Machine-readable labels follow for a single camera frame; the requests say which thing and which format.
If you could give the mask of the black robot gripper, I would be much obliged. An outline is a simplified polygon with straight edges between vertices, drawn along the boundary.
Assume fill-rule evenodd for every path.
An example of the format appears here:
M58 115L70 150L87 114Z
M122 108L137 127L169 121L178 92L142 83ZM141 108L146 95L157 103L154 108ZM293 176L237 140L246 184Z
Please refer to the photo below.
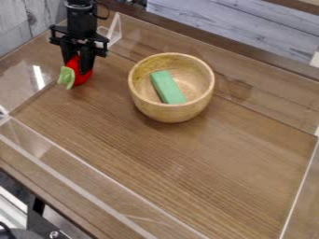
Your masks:
M51 25L50 43L59 46L64 63L80 52L80 73L84 75L94 67L95 57L107 54L109 39L98 33L97 3L66 3L67 23Z

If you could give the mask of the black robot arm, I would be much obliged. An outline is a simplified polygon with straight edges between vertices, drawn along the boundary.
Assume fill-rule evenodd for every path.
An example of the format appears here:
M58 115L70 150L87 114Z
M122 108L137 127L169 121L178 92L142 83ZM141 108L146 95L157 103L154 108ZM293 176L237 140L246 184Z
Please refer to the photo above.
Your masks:
M79 70L84 75L95 64L97 57L106 57L110 39L98 33L97 0L66 0L67 24L51 25L50 43L59 46L64 63L79 56Z

